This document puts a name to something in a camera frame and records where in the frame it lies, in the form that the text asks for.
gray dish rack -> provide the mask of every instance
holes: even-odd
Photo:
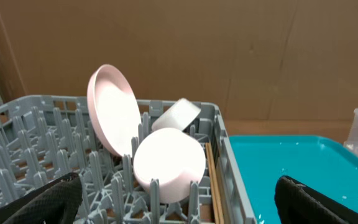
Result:
[[[137,100],[144,108],[135,152],[151,124],[174,101]],[[211,142],[226,223],[255,223],[219,108],[194,102],[201,113],[186,129],[205,148]],[[68,172],[80,174],[83,203],[75,223],[211,223],[208,168],[190,196],[160,204],[137,185],[130,157],[113,157],[96,138],[86,97],[32,95],[0,106],[0,207]]]

tray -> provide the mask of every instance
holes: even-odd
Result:
[[[289,175],[358,213],[358,158],[318,136],[231,136],[258,223],[280,223],[274,190]]]
[[[139,138],[174,101],[137,100]],[[218,185],[228,223],[254,223],[244,184],[231,151],[219,108],[194,102],[201,113],[186,132],[205,147],[211,142]],[[132,173],[131,159],[112,157],[94,135],[85,97],[25,96],[0,106],[0,207],[73,170],[81,175],[83,203],[76,223],[213,223],[208,168],[191,184],[188,199],[159,204],[155,188],[145,193]]]

teal tray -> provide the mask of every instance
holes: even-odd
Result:
[[[232,136],[230,143],[257,223],[280,223],[278,178],[289,175],[358,213],[358,158],[319,136]]]

wooden chopstick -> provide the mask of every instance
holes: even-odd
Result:
[[[209,178],[211,180],[212,203],[214,207],[214,217],[216,224],[224,224],[221,195],[219,193],[218,180],[216,178],[215,162],[213,159],[211,143],[206,144],[206,154],[208,159]]]

cardboard box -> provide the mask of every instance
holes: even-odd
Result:
[[[210,101],[225,119],[352,119],[358,1],[0,0],[0,87],[86,95],[116,66],[137,98]]]

